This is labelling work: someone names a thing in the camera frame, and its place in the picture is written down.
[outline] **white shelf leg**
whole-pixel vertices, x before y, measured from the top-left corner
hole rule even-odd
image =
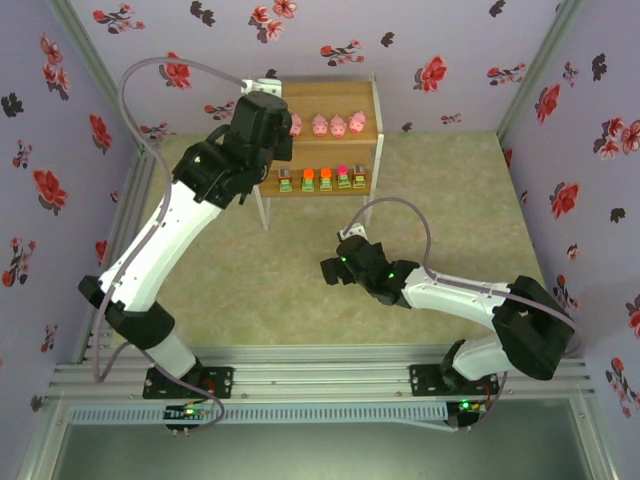
[[[371,191],[369,192],[368,202],[375,200],[376,198],[376,186],[378,185],[378,173],[380,172],[380,157],[382,157],[382,145],[384,144],[384,134],[378,134],[378,143],[376,144],[376,150],[373,157],[373,173],[371,175]],[[371,215],[373,208],[370,208],[365,213],[365,226],[371,225]]]
[[[262,227],[265,232],[269,231],[269,218],[264,210],[264,204],[262,203],[262,195],[260,195],[260,187],[257,185],[253,186],[253,195],[256,197],[256,201],[258,202],[258,211],[260,212],[260,220],[262,221]]]

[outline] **metal bracket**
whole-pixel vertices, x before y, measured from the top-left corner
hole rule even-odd
[[[243,95],[249,92],[265,92],[282,98],[282,82],[274,78],[259,78],[257,80],[242,80],[245,87],[240,89]]]
[[[224,400],[231,398],[233,389],[233,368],[203,367],[198,388],[213,393]],[[173,383],[157,369],[147,370],[142,398],[147,400],[201,399],[202,396]]]
[[[440,365],[410,365],[409,383],[414,397],[487,397],[487,390],[491,395],[498,393],[500,385],[496,375],[487,375],[473,382],[469,381],[458,388],[449,388],[442,379]]]

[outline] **wooden shelf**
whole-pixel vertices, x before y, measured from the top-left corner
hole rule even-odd
[[[278,170],[272,169],[269,172],[267,179],[260,184],[260,194],[265,198],[271,197],[354,197],[369,195],[371,192],[371,170],[365,171],[365,178],[367,180],[367,186],[365,188],[338,188],[337,181],[335,179],[335,170],[333,172],[333,190],[323,191],[320,190],[320,170],[316,169],[316,177],[314,179],[316,190],[314,192],[302,191],[302,170],[291,170],[291,182],[293,184],[293,191],[281,192],[280,184],[278,183]]]
[[[302,133],[293,139],[295,145],[376,145],[378,125],[374,105],[373,85],[371,82],[321,82],[289,83],[282,85],[282,98],[289,105],[289,111],[297,113],[302,119]],[[345,122],[349,117],[362,110],[366,116],[364,130],[360,133],[347,133],[335,138],[330,132],[324,137],[316,137],[311,130],[311,121],[318,113],[327,121],[334,115],[340,115]]]
[[[319,170],[323,167],[336,168],[346,165],[352,168],[354,165],[364,165],[365,169],[372,167],[371,146],[345,143],[340,147],[328,147],[327,145],[293,145],[293,156],[290,162],[274,160],[271,170],[278,168],[290,168],[302,170],[313,168]]]

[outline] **cable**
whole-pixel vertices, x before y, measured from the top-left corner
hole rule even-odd
[[[425,249],[424,257],[422,259],[422,266],[424,267],[424,270],[429,276],[429,278],[431,278],[433,281],[444,283],[446,285],[451,285],[452,287],[456,287],[456,288],[465,288],[467,290],[472,290],[481,294],[498,295],[500,297],[504,297],[509,300],[513,300],[513,301],[522,303],[524,305],[533,307],[535,309],[541,310],[545,313],[548,313],[549,315],[556,317],[557,319],[561,320],[566,325],[571,327],[573,329],[574,334],[578,338],[578,345],[572,350],[565,352],[564,356],[566,357],[566,356],[572,355],[580,349],[580,346],[582,345],[582,334],[580,329],[578,328],[578,326],[575,324],[573,320],[571,320],[566,315],[562,315],[557,310],[554,310],[553,308],[549,308],[546,305],[542,305],[538,302],[534,302],[533,300],[529,300],[528,298],[521,297],[519,295],[514,295],[511,293],[500,292],[500,291],[493,291],[486,287],[480,287],[478,285],[473,285],[465,282],[458,282],[455,280],[448,280],[446,278],[438,277],[436,273],[429,268],[428,262],[427,262],[429,259],[429,254],[431,252],[431,243],[432,243],[431,229],[429,228],[429,222],[425,218],[424,214],[420,211],[420,209],[418,209],[418,207],[416,207],[413,203],[409,202],[408,200],[405,200],[403,198],[398,198],[398,197],[384,197],[384,198],[378,198],[376,200],[372,200],[371,202],[367,203],[365,206],[363,206],[360,210],[356,212],[356,214],[351,219],[351,222],[349,223],[349,225],[346,226],[346,228],[342,231],[342,233],[346,235],[346,233],[349,230],[351,230],[351,227],[353,227],[353,224],[356,223],[360,215],[362,215],[366,210],[371,208],[376,203],[381,203],[381,202],[402,203],[403,205],[406,205],[409,208],[411,208],[420,218],[420,221],[422,222],[422,225],[424,226],[424,230],[427,234],[427,248]],[[504,372],[504,374],[502,375],[502,380],[500,382],[500,387],[498,388],[498,392],[496,393],[496,396],[491,402],[491,405],[487,408],[487,412],[482,417],[480,417],[480,419],[474,424],[473,428],[477,428],[478,425],[481,425],[484,421],[486,421],[489,415],[491,415],[491,412],[493,412],[494,410],[495,404],[498,402],[500,395],[502,395],[502,391],[504,390],[504,385],[506,382],[507,382],[507,372]]]
[[[125,86],[127,84],[127,81],[129,80],[129,78],[131,77],[131,75],[133,75],[134,72],[140,70],[142,67],[145,67],[147,65],[158,65],[158,64],[166,64],[166,63],[176,63],[176,64],[181,64],[181,65],[188,65],[190,67],[195,68],[196,70],[201,70],[203,72],[207,72],[210,73],[212,75],[215,75],[219,78],[222,78],[223,80],[227,80],[228,82],[234,83],[240,87],[246,88],[246,83],[243,82],[241,79],[233,77],[227,73],[221,72],[220,70],[217,70],[215,68],[209,67],[207,65],[204,65],[202,63],[199,62],[195,62],[193,60],[187,60],[184,58],[173,58],[173,57],[153,57],[153,58],[147,58],[145,60],[141,60],[139,62],[134,63],[133,65],[131,65],[122,75],[122,78],[120,79],[120,83],[118,85],[118,108],[120,109],[120,113],[122,114],[122,118],[124,120],[124,123],[127,125],[127,128],[129,128],[129,131],[133,134],[133,136],[135,137],[135,139],[141,143],[144,148],[153,156],[154,160],[160,164],[160,166],[162,167],[162,171],[164,174],[164,179],[165,179],[165,193],[164,193],[164,198],[162,200],[162,203],[160,205],[160,212],[158,213],[158,216],[155,219],[155,224],[151,227],[151,229],[149,229],[149,231],[147,232],[147,234],[142,238],[142,240],[140,241],[140,243],[138,243],[138,245],[136,245],[136,247],[132,250],[132,252],[127,256],[127,258],[125,258],[122,261],[122,266],[118,269],[118,271],[116,272],[113,281],[111,282],[111,285],[109,285],[104,299],[102,300],[102,303],[100,304],[100,307],[98,308],[98,313],[96,316],[96,320],[93,326],[93,347],[95,350],[95,354],[93,356],[93,378],[95,380],[96,383],[102,383],[105,381],[105,379],[107,378],[107,376],[109,375],[109,372],[111,371],[111,368],[113,367],[113,364],[115,363],[116,359],[118,358],[118,355],[120,355],[120,353],[122,352],[122,350],[124,350],[127,346],[130,345],[129,342],[125,342],[122,345],[120,345],[120,347],[118,347],[118,349],[113,353],[113,355],[111,356],[111,358],[109,359],[109,361],[107,362],[107,365],[104,369],[104,372],[100,373],[100,345],[99,345],[99,335],[100,335],[100,327],[102,326],[102,322],[104,320],[104,316],[107,310],[107,306],[109,305],[109,302],[111,301],[111,298],[113,297],[113,294],[115,292],[115,285],[118,284],[118,282],[120,281],[120,279],[124,276],[124,274],[126,273],[127,268],[129,267],[129,265],[131,265],[131,263],[133,262],[133,260],[138,256],[138,254],[144,249],[144,247],[149,243],[149,241],[151,240],[151,238],[153,237],[153,235],[156,233],[156,231],[158,230],[158,228],[160,228],[160,225],[162,225],[165,216],[167,215],[167,211],[169,210],[169,203],[171,200],[171,184],[172,184],[172,178],[171,178],[171,170],[169,169],[169,165],[167,165],[167,162],[164,160],[164,158],[162,157],[162,154],[160,153],[160,151],[153,146],[138,130],[138,128],[136,128],[135,126],[135,122],[133,120],[133,117],[131,115],[131,112],[129,111],[129,108],[127,107],[124,95],[125,95]],[[174,377],[173,375],[171,375],[169,372],[167,372],[165,369],[163,369],[160,365],[158,365],[155,360],[153,360],[153,358],[151,358],[151,356],[149,356],[149,354],[147,354],[146,352],[142,351],[142,353],[148,358],[150,359],[154,364],[155,367],[158,369],[158,371],[160,373],[162,373],[164,376],[166,376],[169,380],[171,380],[172,382],[181,385],[185,388],[188,388],[189,390],[192,390],[202,396],[204,396],[205,398],[208,398],[210,400],[213,400],[213,402],[215,402],[219,407],[220,407],[220,414],[218,415],[217,418],[215,418],[214,420],[212,420],[211,422],[205,424],[205,425],[201,425],[198,428],[202,428],[203,426],[208,426],[208,425],[213,425],[217,422],[219,422],[222,417],[224,416],[224,406],[222,405],[222,403],[220,402],[220,400],[213,394],[210,394],[209,392],[202,390],[200,388],[194,387],[193,385],[189,385],[186,382],[183,382],[182,380]]]

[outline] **shelf leg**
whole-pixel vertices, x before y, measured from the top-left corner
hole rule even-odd
[[[253,186],[253,195],[256,197],[256,201],[258,202],[258,211],[260,212],[260,220],[262,221],[262,227],[265,232],[269,231],[269,218],[267,217],[267,213],[264,209],[264,204],[262,203],[262,195],[260,195],[260,187],[257,185]]]

